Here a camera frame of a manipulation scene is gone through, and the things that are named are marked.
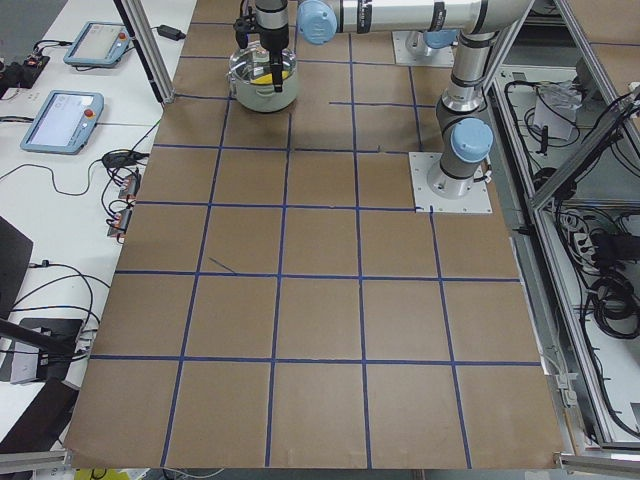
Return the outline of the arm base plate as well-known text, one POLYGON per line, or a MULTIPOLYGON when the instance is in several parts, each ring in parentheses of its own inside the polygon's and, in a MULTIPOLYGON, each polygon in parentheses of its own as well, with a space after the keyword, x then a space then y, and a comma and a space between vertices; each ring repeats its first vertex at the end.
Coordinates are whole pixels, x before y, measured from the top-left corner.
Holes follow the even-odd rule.
POLYGON ((395 63, 401 66, 451 68, 458 34, 458 30, 394 31, 395 63))
POLYGON ((468 179, 453 179, 441 169, 440 157, 438 152, 409 153, 415 210, 419 213, 492 214, 482 168, 478 166, 468 179))

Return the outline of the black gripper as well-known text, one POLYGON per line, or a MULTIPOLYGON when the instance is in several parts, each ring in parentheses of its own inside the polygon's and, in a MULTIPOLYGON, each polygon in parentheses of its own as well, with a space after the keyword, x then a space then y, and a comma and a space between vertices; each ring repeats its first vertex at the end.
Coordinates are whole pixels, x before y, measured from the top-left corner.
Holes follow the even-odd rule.
POLYGON ((248 46, 250 34, 257 34, 261 46, 266 50, 272 50, 272 85, 276 93, 281 93, 284 81, 282 50, 289 45, 288 1, 242 1, 234 30, 236 42, 241 49, 248 46))

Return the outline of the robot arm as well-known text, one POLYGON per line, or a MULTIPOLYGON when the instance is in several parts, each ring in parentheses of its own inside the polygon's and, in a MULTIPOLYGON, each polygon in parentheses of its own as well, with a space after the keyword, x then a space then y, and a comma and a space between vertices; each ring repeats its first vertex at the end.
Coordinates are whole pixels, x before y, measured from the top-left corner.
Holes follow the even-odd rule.
POLYGON ((465 116, 483 100, 486 63, 493 39, 508 20, 505 12, 496 1, 303 1, 297 27, 305 40, 316 45, 342 32, 459 32, 450 83, 437 105, 439 122, 448 121, 449 111, 455 124, 443 130, 444 153, 427 175, 435 194, 459 199, 470 190, 476 168, 493 142, 488 125, 465 116))
MULTIPOLYGON (((413 46, 442 49, 463 28, 462 5, 456 1, 300 1, 297 31, 312 45, 324 45, 338 33, 408 31, 413 46)), ((286 1, 243 1, 233 25, 238 47, 246 50, 256 35, 266 52, 268 84, 283 91, 288 74, 284 52, 289 46, 286 1)))

